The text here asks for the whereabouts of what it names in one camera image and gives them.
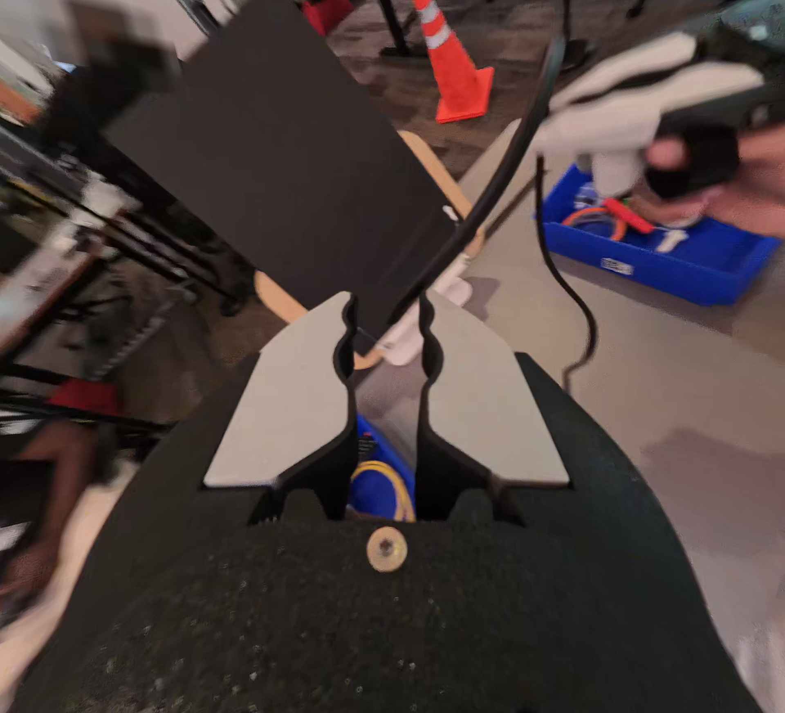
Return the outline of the red block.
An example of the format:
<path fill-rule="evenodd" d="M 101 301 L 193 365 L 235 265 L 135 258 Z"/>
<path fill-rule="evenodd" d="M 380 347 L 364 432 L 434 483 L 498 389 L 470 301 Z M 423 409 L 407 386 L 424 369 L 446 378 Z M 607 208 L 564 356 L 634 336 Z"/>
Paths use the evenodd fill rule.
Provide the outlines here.
<path fill-rule="evenodd" d="M 641 235 L 650 235 L 655 230 L 655 226 L 652 223 L 633 212 L 625 201 L 617 198 L 605 198 L 603 200 L 603 208 L 626 227 L 632 228 Z"/>

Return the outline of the black board with wooden edge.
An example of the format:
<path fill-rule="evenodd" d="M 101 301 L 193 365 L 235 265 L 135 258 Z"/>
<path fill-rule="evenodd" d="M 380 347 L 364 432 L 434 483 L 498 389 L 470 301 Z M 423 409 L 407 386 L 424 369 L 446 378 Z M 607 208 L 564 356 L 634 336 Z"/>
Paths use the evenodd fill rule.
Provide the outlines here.
<path fill-rule="evenodd" d="M 355 295 L 360 366 L 384 355 L 393 311 L 472 209 L 292 0 L 246 2 L 104 132 L 258 272 L 288 323 Z"/>

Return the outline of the orange traffic cone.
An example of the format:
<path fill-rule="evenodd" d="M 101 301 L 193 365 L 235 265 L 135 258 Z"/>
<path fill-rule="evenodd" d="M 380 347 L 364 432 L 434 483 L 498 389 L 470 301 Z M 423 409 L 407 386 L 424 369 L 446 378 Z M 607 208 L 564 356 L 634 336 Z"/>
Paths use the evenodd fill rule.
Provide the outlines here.
<path fill-rule="evenodd" d="M 495 71 L 479 69 L 435 0 L 412 0 L 440 93 L 439 124 L 477 119 L 488 111 Z"/>

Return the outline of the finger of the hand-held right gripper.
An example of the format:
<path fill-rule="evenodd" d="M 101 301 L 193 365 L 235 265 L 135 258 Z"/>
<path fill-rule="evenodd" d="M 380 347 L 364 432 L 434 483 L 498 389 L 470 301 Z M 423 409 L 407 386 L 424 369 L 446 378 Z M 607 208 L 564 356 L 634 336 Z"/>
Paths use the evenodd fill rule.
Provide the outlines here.
<path fill-rule="evenodd" d="M 632 151 L 653 142 L 664 115 L 763 87 L 763 74 L 741 63 L 697 63 L 653 85 L 618 90 L 553 113 L 536 132 L 539 155 Z"/>
<path fill-rule="evenodd" d="M 697 50 L 697 39 L 673 31 L 600 61 L 549 101 L 550 110 L 560 110 L 580 99 L 603 95 L 619 83 L 673 70 L 689 63 Z"/>

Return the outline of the red floor bin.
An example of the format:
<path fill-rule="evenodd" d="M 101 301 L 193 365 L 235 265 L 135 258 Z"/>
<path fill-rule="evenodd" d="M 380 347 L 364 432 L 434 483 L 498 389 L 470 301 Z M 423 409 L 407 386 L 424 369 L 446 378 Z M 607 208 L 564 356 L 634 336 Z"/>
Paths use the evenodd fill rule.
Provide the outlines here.
<path fill-rule="evenodd" d="M 350 0 L 304 1 L 300 11 L 312 28 L 326 38 L 335 28 L 345 21 L 355 10 Z"/>

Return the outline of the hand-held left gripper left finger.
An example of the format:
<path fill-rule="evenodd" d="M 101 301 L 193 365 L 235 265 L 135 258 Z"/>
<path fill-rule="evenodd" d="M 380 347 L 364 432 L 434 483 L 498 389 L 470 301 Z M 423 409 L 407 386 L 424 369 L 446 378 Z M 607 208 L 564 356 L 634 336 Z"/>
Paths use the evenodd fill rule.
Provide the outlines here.
<path fill-rule="evenodd" d="M 357 298 L 340 291 L 287 326 L 259 354 L 218 449 L 206 489 L 262 489 L 282 512 L 312 492 L 329 520 L 345 517 L 358 464 Z"/>

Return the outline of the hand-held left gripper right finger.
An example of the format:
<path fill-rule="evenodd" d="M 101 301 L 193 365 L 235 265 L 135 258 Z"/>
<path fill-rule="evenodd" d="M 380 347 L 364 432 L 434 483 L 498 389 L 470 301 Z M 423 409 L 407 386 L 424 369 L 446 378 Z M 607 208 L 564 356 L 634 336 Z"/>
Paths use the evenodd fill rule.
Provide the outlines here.
<path fill-rule="evenodd" d="M 464 492 L 494 506 L 519 489 L 564 489 L 567 468 L 515 352 L 484 322 L 431 290 L 420 296 L 422 388 L 416 513 L 442 522 Z"/>

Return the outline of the blue plastic bin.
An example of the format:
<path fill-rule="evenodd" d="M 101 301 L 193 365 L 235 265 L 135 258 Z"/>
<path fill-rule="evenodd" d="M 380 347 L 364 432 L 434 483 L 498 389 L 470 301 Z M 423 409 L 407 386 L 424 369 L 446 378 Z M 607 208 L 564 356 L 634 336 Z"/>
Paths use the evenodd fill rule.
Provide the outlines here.
<path fill-rule="evenodd" d="M 700 306 L 735 304 L 782 245 L 702 219 L 685 229 L 689 239 L 671 254 L 657 254 L 663 227 L 647 236 L 626 227 L 603 208 L 592 177 L 576 166 L 545 196 L 541 219 L 552 253 Z"/>
<path fill-rule="evenodd" d="M 417 520 L 415 469 L 397 447 L 362 414 L 357 416 L 358 464 L 347 509 L 391 522 Z"/>

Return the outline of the person's right hand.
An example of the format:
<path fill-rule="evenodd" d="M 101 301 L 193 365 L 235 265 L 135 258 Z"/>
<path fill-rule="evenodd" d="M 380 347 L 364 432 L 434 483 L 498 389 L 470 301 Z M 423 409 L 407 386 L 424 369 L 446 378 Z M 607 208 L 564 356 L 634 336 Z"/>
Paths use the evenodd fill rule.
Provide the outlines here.
<path fill-rule="evenodd" d="M 665 201 L 641 181 L 630 207 L 649 222 L 676 227 L 708 217 L 758 236 L 784 239 L 784 124 L 743 133 L 740 168 L 734 179 Z"/>

